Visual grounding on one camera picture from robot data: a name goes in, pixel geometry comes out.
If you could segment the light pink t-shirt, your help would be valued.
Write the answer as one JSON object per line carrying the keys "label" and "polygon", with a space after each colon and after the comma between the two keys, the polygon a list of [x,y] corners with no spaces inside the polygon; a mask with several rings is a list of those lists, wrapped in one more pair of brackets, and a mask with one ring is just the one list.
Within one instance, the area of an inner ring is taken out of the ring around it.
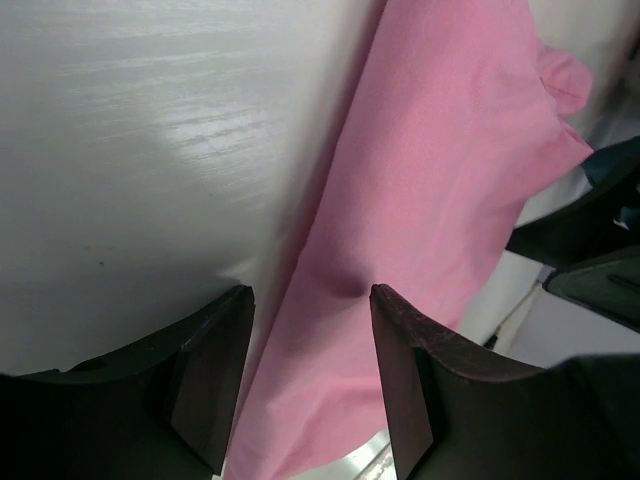
{"label": "light pink t-shirt", "polygon": [[455,327],[526,201],[589,155],[567,117],[591,84],[524,1],[385,5],[226,478],[287,479],[384,427],[372,286]]}

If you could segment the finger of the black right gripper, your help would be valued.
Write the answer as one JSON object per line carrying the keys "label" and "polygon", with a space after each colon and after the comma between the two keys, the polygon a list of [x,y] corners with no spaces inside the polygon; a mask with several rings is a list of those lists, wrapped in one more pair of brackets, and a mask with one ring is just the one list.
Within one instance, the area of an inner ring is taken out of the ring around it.
{"label": "finger of the black right gripper", "polygon": [[622,249],[555,270],[544,290],[627,328],[638,328],[639,250]]}
{"label": "finger of the black right gripper", "polygon": [[516,228],[509,251],[546,265],[571,265],[639,245],[639,232],[615,223],[639,206],[639,158],[628,157],[576,201]]}

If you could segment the grey-blue t-shirt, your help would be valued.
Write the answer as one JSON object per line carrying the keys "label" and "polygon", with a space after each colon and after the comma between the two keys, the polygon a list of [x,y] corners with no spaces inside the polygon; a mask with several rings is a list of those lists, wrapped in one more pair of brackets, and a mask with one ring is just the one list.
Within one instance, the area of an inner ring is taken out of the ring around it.
{"label": "grey-blue t-shirt", "polygon": [[[595,151],[581,164],[586,178],[591,187],[595,187],[613,171],[623,160],[639,155],[639,137],[609,145]],[[629,230],[639,228],[639,209],[623,207],[616,220]]]}

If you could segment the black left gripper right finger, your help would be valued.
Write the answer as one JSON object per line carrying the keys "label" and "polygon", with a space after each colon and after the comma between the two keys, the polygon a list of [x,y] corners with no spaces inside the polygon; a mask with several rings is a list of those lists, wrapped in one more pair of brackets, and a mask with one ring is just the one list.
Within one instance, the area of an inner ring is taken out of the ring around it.
{"label": "black left gripper right finger", "polygon": [[548,369],[497,354],[370,293],[396,475],[401,479],[635,479],[639,358],[579,356]]}

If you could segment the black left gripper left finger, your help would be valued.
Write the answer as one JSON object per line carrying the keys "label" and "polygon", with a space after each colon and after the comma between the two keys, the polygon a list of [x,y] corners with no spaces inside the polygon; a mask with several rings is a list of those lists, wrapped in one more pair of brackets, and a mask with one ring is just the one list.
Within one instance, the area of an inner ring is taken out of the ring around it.
{"label": "black left gripper left finger", "polygon": [[68,371],[1,378],[5,479],[209,479],[222,471],[255,299],[194,314]]}

